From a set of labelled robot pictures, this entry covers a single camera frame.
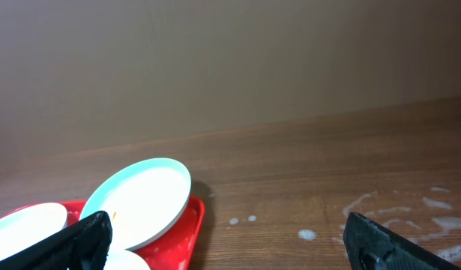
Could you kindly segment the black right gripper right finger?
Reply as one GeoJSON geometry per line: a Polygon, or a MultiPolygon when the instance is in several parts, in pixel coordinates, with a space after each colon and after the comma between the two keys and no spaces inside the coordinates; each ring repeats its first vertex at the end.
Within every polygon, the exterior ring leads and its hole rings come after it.
{"type": "Polygon", "coordinates": [[[343,242],[352,270],[461,270],[357,212],[347,218],[343,242]]]}

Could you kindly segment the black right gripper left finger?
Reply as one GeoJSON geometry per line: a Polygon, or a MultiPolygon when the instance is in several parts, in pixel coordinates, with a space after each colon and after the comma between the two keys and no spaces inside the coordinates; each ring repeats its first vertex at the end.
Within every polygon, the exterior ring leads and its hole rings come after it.
{"type": "Polygon", "coordinates": [[[83,218],[0,261],[0,270],[103,270],[112,242],[105,211],[83,218]]]}

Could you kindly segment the red plastic tray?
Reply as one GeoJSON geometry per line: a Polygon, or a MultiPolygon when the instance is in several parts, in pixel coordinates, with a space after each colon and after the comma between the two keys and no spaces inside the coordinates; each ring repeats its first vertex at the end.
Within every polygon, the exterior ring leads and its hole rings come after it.
{"type": "MultiPolygon", "coordinates": [[[[58,203],[67,210],[65,228],[82,220],[79,217],[85,205],[83,201],[58,203]]],[[[142,257],[150,269],[185,269],[190,262],[204,210],[202,201],[191,197],[184,213],[171,229],[145,247],[129,251],[142,257]]]]}

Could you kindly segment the light blue plate front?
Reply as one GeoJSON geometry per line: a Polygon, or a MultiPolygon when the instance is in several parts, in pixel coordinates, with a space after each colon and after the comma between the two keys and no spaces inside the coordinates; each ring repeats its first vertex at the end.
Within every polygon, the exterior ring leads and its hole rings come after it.
{"type": "Polygon", "coordinates": [[[146,261],[128,250],[111,250],[103,270],[150,270],[146,261]]]}

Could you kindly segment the light blue plate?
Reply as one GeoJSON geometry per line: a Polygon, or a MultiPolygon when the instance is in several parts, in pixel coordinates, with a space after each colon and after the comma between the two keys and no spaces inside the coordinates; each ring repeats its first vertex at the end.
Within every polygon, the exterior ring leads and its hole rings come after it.
{"type": "Polygon", "coordinates": [[[109,177],[88,198],[80,219],[105,211],[113,250],[134,251],[156,241],[184,213],[192,180],[188,168],[171,158],[152,158],[109,177]]]}
{"type": "Polygon", "coordinates": [[[111,250],[103,270],[150,270],[146,261],[128,250],[111,250]]]}
{"type": "Polygon", "coordinates": [[[0,261],[67,226],[67,210],[56,202],[32,205],[0,219],[0,261]]]}

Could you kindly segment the light blue plate back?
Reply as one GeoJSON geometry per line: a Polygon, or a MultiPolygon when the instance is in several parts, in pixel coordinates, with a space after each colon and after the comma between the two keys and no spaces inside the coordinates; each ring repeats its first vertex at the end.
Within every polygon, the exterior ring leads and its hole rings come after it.
{"type": "Polygon", "coordinates": [[[192,180],[188,168],[171,158],[152,158],[109,177],[88,198],[80,219],[105,211],[113,250],[134,251],[156,241],[184,213],[192,180]]]}

